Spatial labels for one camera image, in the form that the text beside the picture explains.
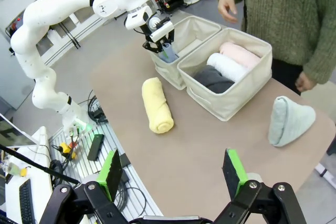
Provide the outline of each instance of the hand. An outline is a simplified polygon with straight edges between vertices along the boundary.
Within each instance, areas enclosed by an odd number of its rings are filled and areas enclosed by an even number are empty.
[[[315,87],[316,82],[313,80],[310,80],[304,72],[301,72],[299,78],[295,82],[295,86],[300,92],[305,92]]]
[[[233,14],[237,14],[237,8],[235,5],[235,0],[219,0],[218,2],[218,10],[219,13],[222,15],[223,19],[228,22],[236,23],[238,20],[236,17],[229,14],[229,10]]]

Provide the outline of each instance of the pink towel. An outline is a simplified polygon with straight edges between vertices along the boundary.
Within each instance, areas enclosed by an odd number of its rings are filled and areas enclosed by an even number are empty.
[[[252,69],[258,62],[260,62],[258,56],[232,42],[224,42],[219,48],[219,52],[222,55],[229,56],[235,62],[248,69]]]

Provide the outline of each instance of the beige fabric bin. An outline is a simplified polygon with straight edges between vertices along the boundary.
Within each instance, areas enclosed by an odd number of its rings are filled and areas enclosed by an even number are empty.
[[[185,88],[183,79],[177,70],[177,64],[190,52],[221,30],[221,26],[209,20],[190,16],[174,25],[175,36],[172,43],[178,59],[172,63],[161,60],[157,54],[149,52],[155,64],[156,71],[171,85],[179,90]]]
[[[197,82],[193,76],[226,41],[244,47],[259,56],[261,61],[227,91],[216,94]],[[269,43],[242,31],[226,28],[182,59],[177,68],[187,86],[188,94],[212,115],[221,121],[228,121],[271,78],[271,65],[272,47]]]

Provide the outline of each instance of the folded towel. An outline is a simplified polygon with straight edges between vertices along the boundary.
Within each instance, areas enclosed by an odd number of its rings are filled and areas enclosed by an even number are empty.
[[[269,143],[282,147],[293,142],[310,128],[315,118],[315,110],[312,107],[299,105],[288,97],[277,97],[269,126]]]
[[[174,126],[174,121],[163,94],[161,81],[157,77],[145,80],[142,85],[142,99],[151,131],[169,131]]]
[[[234,82],[222,76],[213,66],[206,65],[194,79],[216,94],[224,93]]]
[[[252,69],[260,62],[260,58],[258,56],[252,54],[250,51],[239,45],[233,44],[232,42],[224,42],[220,46],[219,52],[222,55],[229,56],[231,59],[235,60],[235,62],[248,69]]]
[[[234,82],[239,81],[248,71],[247,68],[239,65],[230,57],[219,53],[210,55],[206,64],[213,66],[222,76]]]

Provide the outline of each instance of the beige tabletop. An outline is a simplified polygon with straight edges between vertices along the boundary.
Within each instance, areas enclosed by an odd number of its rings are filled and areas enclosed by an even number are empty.
[[[335,136],[335,125],[317,110],[316,122],[295,142],[275,148],[267,133],[272,104],[285,95],[307,102],[271,79],[228,122],[221,122],[154,69],[139,37],[108,57],[91,75],[93,90],[147,190],[165,216],[215,217],[229,202],[222,164],[225,148],[235,148],[246,172],[265,184],[303,184]],[[141,97],[142,83],[159,77],[175,126],[165,134],[150,131]],[[251,218],[248,223],[260,223]]]

